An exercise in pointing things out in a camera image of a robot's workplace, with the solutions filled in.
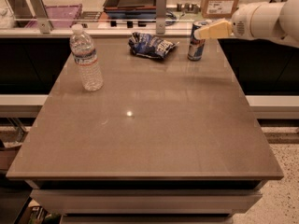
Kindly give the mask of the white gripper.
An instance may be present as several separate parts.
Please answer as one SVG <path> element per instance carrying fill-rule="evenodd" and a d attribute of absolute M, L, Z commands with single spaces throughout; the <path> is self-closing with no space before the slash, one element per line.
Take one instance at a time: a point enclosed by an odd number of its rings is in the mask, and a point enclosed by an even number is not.
<path fill-rule="evenodd" d="M 196 39 L 227 38 L 232 33 L 240 39 L 253 40 L 251 33 L 251 19 L 258 5 L 248 4 L 240 7 L 231 18 L 231 21 L 217 20 L 198 28 L 194 32 Z"/>

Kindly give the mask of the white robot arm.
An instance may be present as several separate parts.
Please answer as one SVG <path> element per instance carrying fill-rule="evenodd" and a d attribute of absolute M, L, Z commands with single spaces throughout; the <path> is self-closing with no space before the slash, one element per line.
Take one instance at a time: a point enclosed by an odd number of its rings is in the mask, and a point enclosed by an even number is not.
<path fill-rule="evenodd" d="M 227 21 L 220 19 L 196 29 L 197 39 L 235 38 L 268 40 L 299 47 L 299 0 L 251 3 L 242 6 Z"/>

